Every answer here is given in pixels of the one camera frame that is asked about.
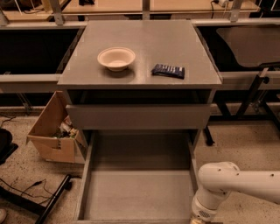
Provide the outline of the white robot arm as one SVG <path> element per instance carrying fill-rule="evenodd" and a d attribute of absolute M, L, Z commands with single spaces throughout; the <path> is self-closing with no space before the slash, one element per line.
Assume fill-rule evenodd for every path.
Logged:
<path fill-rule="evenodd" d="M 231 192 L 280 204 L 280 171 L 242 171 L 232 162 L 203 164 L 194 172 L 198 186 L 190 224 L 207 224 Z"/>

